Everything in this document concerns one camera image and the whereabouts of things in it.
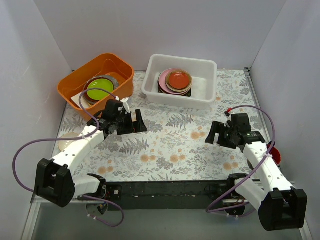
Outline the pink speckled glass plate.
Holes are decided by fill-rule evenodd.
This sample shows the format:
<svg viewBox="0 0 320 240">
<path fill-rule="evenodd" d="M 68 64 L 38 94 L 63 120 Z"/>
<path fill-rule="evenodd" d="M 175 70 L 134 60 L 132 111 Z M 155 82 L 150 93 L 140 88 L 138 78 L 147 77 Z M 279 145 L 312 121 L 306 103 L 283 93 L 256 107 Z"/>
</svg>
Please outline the pink speckled glass plate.
<svg viewBox="0 0 320 240">
<path fill-rule="evenodd" d="M 185 72 L 185 73 L 189 76 L 190 82 L 189 82 L 189 85 L 188 85 L 186 88 L 183 88 L 183 89 L 175 89 L 175 88 L 172 88 L 172 87 L 169 85 L 169 83 L 168 83 L 168 76 L 170 75 L 170 73 L 175 72 L 175 71 Z M 186 71 L 184 71 L 184 70 L 180 70 L 180 69 L 178 69 L 178 70 L 173 70 L 173 71 L 169 72 L 169 73 L 167 74 L 167 76 L 165 77 L 165 83 L 166 83 L 167 87 L 168 87 L 169 89 L 171 89 L 172 91 L 174 91 L 174 92 L 184 92 L 184 91 L 187 91 L 187 90 L 192 86 L 192 82 L 193 82 L 193 80 L 192 80 L 192 77 L 190 76 L 190 74 L 189 74 L 188 72 L 186 72 Z"/>
</svg>

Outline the red small bowl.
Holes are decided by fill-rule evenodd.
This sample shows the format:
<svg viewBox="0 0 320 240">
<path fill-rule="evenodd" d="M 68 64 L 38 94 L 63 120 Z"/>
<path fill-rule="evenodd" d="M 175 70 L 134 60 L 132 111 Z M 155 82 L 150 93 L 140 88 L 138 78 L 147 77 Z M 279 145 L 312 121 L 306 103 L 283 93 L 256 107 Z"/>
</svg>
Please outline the red small bowl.
<svg viewBox="0 0 320 240">
<path fill-rule="evenodd" d="M 183 71 L 174 71 L 168 76 L 168 84 L 177 90 L 186 88 L 190 83 L 190 78 L 187 73 Z"/>
</svg>

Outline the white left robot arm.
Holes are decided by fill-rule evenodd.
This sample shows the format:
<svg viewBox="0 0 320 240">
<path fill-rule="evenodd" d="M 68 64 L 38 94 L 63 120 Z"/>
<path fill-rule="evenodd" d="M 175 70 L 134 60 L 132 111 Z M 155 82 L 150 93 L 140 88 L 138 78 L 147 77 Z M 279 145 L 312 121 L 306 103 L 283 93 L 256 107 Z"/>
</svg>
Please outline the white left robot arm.
<svg viewBox="0 0 320 240">
<path fill-rule="evenodd" d="M 75 198 L 85 195 L 95 200 L 103 199 L 106 194 L 106 180 L 97 174 L 89 173 L 84 177 L 73 177 L 75 170 L 105 139 L 117 135 L 147 132 L 140 109 L 135 111 L 136 120 L 127 100 L 111 99 L 104 110 L 98 111 L 87 122 L 79 139 L 74 140 L 66 149 L 52 159 L 42 159 L 36 168 L 34 193 L 59 207 L 67 206 Z"/>
</svg>

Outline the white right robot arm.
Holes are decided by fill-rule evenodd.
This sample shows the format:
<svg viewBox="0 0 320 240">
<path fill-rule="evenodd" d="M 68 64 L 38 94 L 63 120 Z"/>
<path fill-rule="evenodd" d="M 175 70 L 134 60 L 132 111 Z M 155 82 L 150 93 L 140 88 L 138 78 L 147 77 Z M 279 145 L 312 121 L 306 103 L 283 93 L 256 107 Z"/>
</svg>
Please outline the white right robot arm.
<svg viewBox="0 0 320 240">
<path fill-rule="evenodd" d="M 296 189 L 283 175 L 273 159 L 272 144 L 267 144 L 262 134 L 252 131 L 246 113 L 230 114 L 227 122 L 213 121 L 205 142 L 236 149 L 239 148 L 253 169 L 248 175 L 237 173 L 227 179 L 226 196 L 244 197 L 258 212 L 266 231 L 301 229 L 304 226 L 308 197 L 304 190 Z M 261 187 L 251 179 L 256 174 Z"/>
</svg>

